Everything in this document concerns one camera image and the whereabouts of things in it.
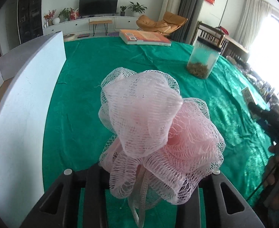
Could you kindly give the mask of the person right hand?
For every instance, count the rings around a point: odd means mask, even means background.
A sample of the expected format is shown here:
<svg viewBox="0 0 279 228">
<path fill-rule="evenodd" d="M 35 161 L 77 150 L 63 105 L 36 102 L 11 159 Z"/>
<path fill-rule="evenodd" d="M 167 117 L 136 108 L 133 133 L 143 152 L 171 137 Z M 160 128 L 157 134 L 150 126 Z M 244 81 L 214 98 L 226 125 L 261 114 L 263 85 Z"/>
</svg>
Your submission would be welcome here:
<svg viewBox="0 0 279 228">
<path fill-rule="evenodd" d="M 269 158 L 265 167 L 264 177 L 267 177 L 264 181 L 265 187 L 273 184 L 277 185 L 279 181 L 279 144 L 270 146 L 269 151 L 274 155 Z M 271 199 L 270 207 L 279 210 L 279 189 Z"/>
</svg>

